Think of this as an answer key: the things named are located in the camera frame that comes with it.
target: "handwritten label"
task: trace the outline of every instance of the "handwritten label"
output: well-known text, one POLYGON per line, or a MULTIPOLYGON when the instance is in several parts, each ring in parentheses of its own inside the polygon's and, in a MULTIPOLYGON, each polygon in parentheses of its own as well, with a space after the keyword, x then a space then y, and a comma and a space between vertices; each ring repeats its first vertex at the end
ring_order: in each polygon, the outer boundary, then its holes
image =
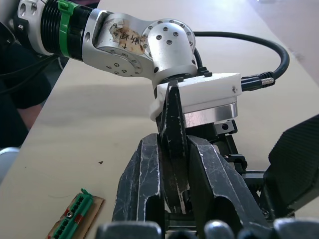
POLYGON ((113 41, 117 42, 121 48, 139 55, 144 54, 145 49, 143 45, 145 39, 137 32, 122 24, 114 23, 110 27, 110 33, 113 37, 113 41))

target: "cable connector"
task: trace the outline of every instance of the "cable connector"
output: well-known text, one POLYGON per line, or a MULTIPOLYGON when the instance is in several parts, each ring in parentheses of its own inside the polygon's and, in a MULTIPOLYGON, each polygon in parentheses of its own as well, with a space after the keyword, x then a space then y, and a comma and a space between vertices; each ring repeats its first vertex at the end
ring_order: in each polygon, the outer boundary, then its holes
POLYGON ((242 91, 254 91, 275 84, 273 72, 265 72, 253 76, 246 76, 242 78, 241 88, 242 91))

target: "black cable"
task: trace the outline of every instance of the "black cable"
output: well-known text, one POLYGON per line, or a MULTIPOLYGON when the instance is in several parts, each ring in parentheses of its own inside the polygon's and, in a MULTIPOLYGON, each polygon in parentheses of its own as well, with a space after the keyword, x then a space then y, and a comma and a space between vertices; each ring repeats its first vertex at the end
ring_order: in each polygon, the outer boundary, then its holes
POLYGON ((20 70, 0 75, 0 80, 7 80, 10 78, 28 75, 30 73, 30 71, 34 72, 37 69, 41 68, 42 66, 47 66, 51 61, 53 61, 57 58, 58 58, 58 56, 56 56, 56 55, 45 57, 45 58, 41 59, 40 61, 38 61, 30 66, 24 67, 20 70))
POLYGON ((200 57, 200 54, 199 54, 197 48, 195 48, 194 56, 196 59, 197 68, 203 67, 203 62, 201 61, 201 57, 200 57))
POLYGON ((22 81, 21 83, 17 84, 14 87, 11 87, 7 90, 1 91, 0 92, 0 96, 6 95, 6 94, 12 94, 18 90, 20 90, 21 88, 23 88, 26 84, 29 84, 30 82, 32 82, 32 80, 35 79, 35 77, 40 74, 53 60, 55 60, 57 58, 54 56, 50 56, 50 62, 46 63, 45 65, 41 65, 33 74, 31 74, 30 76, 28 76, 24 81, 22 81))
POLYGON ((199 37, 227 37, 227 38, 235 38, 235 39, 240 39, 240 40, 245 40, 245 41, 250 41, 254 42, 263 46, 266 46, 268 48, 273 49, 278 53, 280 56, 280 65, 278 68, 273 72, 272 77, 275 79, 281 77, 284 72, 287 70, 289 66, 289 54, 285 50, 284 47, 281 45, 265 40, 256 36, 250 36, 250 35, 245 35, 245 34, 240 34, 240 33, 234 33, 234 32, 222 32, 222 31, 195 31, 194 32, 195 36, 199 37))

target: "screw hole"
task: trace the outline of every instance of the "screw hole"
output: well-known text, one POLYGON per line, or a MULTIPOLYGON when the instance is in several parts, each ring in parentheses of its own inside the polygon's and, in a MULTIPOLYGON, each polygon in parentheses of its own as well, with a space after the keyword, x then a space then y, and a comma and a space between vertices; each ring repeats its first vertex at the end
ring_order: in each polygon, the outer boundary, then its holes
POLYGON ((222 128, 223 130, 228 130, 228 124, 223 123, 223 125, 221 126, 221 128, 222 128))
POLYGON ((91 34, 90 34, 89 32, 87 32, 87 33, 85 34, 85 40, 86 40, 87 42, 89 42, 89 41, 90 41, 90 38, 91 38, 91 34))
POLYGON ((24 4, 24 3, 22 3, 22 4, 21 4, 21 7, 20 7, 20 15, 21 15, 21 16, 24 16, 24 15, 25 15, 25 4, 24 4))
POLYGON ((35 3, 32 3, 32 5, 31 5, 31 14, 35 15, 36 10, 37 10, 37 5, 35 3))

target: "black bolt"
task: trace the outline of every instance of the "black bolt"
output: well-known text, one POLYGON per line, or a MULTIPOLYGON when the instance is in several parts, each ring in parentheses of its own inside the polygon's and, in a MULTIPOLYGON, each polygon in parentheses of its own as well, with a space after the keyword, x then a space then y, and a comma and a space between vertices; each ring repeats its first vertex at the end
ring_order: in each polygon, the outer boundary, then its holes
POLYGON ((204 77, 211 77, 213 75, 212 72, 206 72, 204 73, 204 77))
POLYGON ((266 209, 262 209, 261 212, 264 214, 266 219, 269 217, 269 213, 266 209))

